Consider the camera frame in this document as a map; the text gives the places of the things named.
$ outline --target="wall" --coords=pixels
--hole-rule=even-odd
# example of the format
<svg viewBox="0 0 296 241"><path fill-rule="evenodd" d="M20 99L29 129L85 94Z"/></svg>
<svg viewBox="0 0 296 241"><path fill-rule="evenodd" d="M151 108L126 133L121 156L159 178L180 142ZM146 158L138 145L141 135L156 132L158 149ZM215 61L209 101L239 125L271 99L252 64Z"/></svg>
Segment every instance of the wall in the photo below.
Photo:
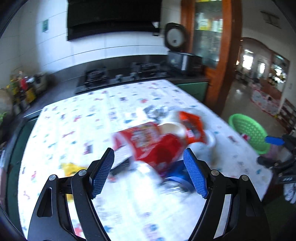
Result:
<svg viewBox="0 0 296 241"><path fill-rule="evenodd" d="M242 37L259 40L271 50L290 60L288 79L282 95L296 106L296 34L289 22L271 0L242 0L243 29ZM277 28L263 20L260 11L266 11L280 18Z"/></svg>
<svg viewBox="0 0 296 241"><path fill-rule="evenodd" d="M50 73L77 64L119 56L167 54L164 39L145 32L99 34L67 38L67 0L29 0L20 21L20 61L29 73ZM181 0L163 0L161 23L180 23ZM42 21L49 29L42 33Z"/></svg>
<svg viewBox="0 0 296 241"><path fill-rule="evenodd" d="M10 21L0 38L0 88L10 83L10 74L21 69L19 49L19 22L21 11Z"/></svg>

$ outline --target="window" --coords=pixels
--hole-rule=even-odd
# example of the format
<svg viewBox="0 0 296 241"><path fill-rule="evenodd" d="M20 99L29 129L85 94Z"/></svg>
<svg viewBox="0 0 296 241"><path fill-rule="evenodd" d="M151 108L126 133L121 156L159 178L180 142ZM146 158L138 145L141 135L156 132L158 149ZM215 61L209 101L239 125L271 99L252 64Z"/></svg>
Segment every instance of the window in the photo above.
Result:
<svg viewBox="0 0 296 241"><path fill-rule="evenodd" d="M276 71L276 75L277 75L277 76L280 76L281 73L282 73L281 68L277 68L277 69L275 69L275 71Z"/></svg>
<svg viewBox="0 0 296 241"><path fill-rule="evenodd" d="M264 73L264 70L265 70L265 63L261 63L259 65L259 73L260 74L263 74Z"/></svg>
<svg viewBox="0 0 296 241"><path fill-rule="evenodd" d="M244 55L243 58L244 58L244 61L242 63L242 67L250 70L253 63L253 57L249 55Z"/></svg>

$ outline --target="glass cabinet door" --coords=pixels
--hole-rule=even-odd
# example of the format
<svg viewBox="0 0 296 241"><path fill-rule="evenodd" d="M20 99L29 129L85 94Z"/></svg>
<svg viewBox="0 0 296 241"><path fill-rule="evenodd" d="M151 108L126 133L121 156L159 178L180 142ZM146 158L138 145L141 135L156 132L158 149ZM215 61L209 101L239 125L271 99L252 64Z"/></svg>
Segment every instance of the glass cabinet door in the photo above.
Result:
<svg viewBox="0 0 296 241"><path fill-rule="evenodd" d="M222 1L196 0L193 53L213 69L219 62L222 31Z"/></svg>

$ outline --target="blue gripper pad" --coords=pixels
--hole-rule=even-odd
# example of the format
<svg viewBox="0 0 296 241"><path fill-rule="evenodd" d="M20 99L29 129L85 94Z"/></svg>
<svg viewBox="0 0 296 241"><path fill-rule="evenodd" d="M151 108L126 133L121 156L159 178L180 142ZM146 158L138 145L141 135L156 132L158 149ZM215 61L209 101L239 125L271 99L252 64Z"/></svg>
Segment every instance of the blue gripper pad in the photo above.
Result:
<svg viewBox="0 0 296 241"><path fill-rule="evenodd" d="M203 198L206 198L209 193L207 190L206 179L200 171L198 165L195 163L194 157L191 156L190 152L187 149L185 149L184 151L183 159L196 192L200 194Z"/></svg>
<svg viewBox="0 0 296 241"><path fill-rule="evenodd" d="M282 138L270 137L270 136L265 137L265 142L273 145L277 145L277 146L282 146L283 144L285 144L285 141Z"/></svg>
<svg viewBox="0 0 296 241"><path fill-rule="evenodd" d="M105 156L98 172L95 177L92 179L92 196L95 198L98 194L102 192L103 186L107 180L108 174L111 170L111 167L114 162L114 151L111 149L109 153Z"/></svg>

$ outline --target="table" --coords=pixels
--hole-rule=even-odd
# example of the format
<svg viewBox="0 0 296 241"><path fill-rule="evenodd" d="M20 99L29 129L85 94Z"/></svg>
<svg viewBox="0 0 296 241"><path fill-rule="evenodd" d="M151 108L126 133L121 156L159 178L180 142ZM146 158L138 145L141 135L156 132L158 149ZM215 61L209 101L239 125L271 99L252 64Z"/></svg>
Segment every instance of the table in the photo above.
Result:
<svg viewBox="0 0 296 241"><path fill-rule="evenodd" d="M216 137L211 169L225 176L250 177L262 199L271 171L256 163L258 155L215 113L166 80L132 83L97 90L50 104L41 111L22 158L18 207L25 237L38 196L51 174L71 176L100 159L112 146L113 132L151 121L143 109L166 105L170 110L195 108L206 129ZM130 155L116 153L115 160ZM197 193L159 186L161 180L146 164L134 172L107 181L93 200L98 216L112 241L183 241L190 236L205 200ZM225 203L229 205L227 195ZM83 237L74 202L68 200L75 233ZM216 236L223 233L228 206L224 205Z"/></svg>

